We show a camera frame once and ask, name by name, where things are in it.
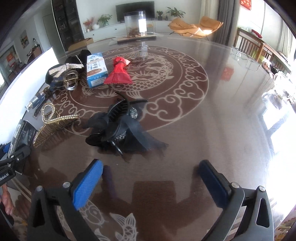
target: blue gripper pad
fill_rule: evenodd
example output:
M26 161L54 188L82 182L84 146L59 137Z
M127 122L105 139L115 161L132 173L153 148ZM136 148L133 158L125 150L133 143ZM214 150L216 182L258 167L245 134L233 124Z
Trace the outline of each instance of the blue gripper pad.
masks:
M225 186L229 184L226 178L218 173L208 160L203 160L199 164L199 174L211 194L217 207L226 208L229 201L229 191Z
M73 191L73 204L76 210L85 206L102 173L103 163L100 160L94 160L94 164Z

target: transparent container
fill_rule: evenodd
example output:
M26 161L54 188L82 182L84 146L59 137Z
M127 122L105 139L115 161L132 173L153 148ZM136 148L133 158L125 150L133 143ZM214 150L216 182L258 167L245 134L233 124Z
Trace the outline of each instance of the transparent container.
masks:
M127 12L124 14L128 38L143 37L147 34L145 11Z

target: red candy wrapper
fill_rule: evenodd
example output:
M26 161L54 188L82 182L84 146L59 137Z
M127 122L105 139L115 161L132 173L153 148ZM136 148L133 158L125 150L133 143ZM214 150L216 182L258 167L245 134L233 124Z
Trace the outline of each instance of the red candy wrapper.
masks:
M133 84L131 77L124 69L129 63L130 61L122 57L113 59L114 70L105 79L104 84Z

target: black tv screen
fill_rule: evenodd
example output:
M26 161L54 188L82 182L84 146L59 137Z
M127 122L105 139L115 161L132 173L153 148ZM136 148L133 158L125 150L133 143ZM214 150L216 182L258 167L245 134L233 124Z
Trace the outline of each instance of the black tv screen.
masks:
M133 2L121 5L116 5L117 21L124 21L124 14L126 12L145 11L146 18L154 18L154 1L149 2Z

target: curtain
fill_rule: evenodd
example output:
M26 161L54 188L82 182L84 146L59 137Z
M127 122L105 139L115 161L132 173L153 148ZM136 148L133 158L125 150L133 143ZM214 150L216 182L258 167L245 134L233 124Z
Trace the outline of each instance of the curtain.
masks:
M222 45L231 46L234 41L233 29L236 31L238 11L236 0L220 0L218 7L218 21L223 22L216 31L213 41Z
M290 29L286 25L286 23L282 20L281 40L279 42L279 51L281 51L286 57L288 57L288 55L291 52L292 39L293 39L292 32L290 31Z

